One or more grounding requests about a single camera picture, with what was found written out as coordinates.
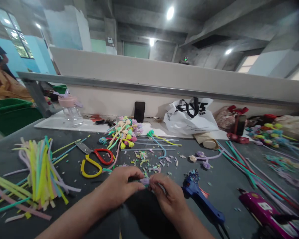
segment ceiling light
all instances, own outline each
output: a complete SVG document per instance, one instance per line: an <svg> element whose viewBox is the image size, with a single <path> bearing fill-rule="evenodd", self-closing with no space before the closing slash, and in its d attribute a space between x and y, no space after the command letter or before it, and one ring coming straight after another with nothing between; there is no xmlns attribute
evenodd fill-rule
<svg viewBox="0 0 299 239"><path fill-rule="evenodd" d="M227 50L227 51L225 52L225 55L230 54L232 51L233 51L232 49Z"/></svg>
<svg viewBox="0 0 299 239"><path fill-rule="evenodd" d="M154 38L150 38L150 39L149 39L149 43L150 43L150 46L154 46L154 44L155 44L155 39L154 39Z"/></svg>
<svg viewBox="0 0 299 239"><path fill-rule="evenodd" d="M167 20L171 20L174 15L174 7L170 7L169 10L167 11Z"/></svg>

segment black bag handle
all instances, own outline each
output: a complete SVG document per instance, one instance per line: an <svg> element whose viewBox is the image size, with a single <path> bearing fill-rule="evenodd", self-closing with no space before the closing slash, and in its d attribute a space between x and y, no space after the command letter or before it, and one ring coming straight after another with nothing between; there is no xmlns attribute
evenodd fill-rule
<svg viewBox="0 0 299 239"><path fill-rule="evenodd" d="M184 99L181 100L181 101L185 102L187 114L191 118L194 118L196 115L198 115L198 112L199 112L198 98L197 97L193 97L193 99L194 99L194 105L193 105L193 103L189 103L188 104ZM194 109L194 114L193 115L192 115L192 113L189 112L189 105Z"/></svg>

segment pink bottle cap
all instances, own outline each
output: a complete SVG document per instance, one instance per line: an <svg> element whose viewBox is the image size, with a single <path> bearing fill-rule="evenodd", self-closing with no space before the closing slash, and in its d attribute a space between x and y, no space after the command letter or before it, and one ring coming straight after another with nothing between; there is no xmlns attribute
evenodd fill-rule
<svg viewBox="0 0 299 239"><path fill-rule="evenodd" d="M76 96L71 96L70 94L68 97L59 96L58 99L62 107L76 107L74 103L78 101Z"/></svg>

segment white plastic bag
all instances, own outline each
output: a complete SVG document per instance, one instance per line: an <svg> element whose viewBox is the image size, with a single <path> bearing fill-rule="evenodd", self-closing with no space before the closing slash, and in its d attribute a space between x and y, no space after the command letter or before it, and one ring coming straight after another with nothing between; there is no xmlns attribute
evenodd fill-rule
<svg viewBox="0 0 299 239"><path fill-rule="evenodd" d="M218 130L213 114L207 107L213 102L209 98L178 100L166 108L164 122L173 133L197 134Z"/></svg>

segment water bottle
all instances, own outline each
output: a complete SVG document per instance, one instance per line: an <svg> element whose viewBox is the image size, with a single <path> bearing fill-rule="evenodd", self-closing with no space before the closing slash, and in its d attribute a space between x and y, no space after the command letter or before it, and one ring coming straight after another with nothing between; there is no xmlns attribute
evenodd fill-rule
<svg viewBox="0 0 299 239"><path fill-rule="evenodd" d="M83 105L78 101L77 97L69 94L67 97L59 96L58 99L70 126L77 128L83 125L83 117L79 110L79 107L83 107Z"/></svg>

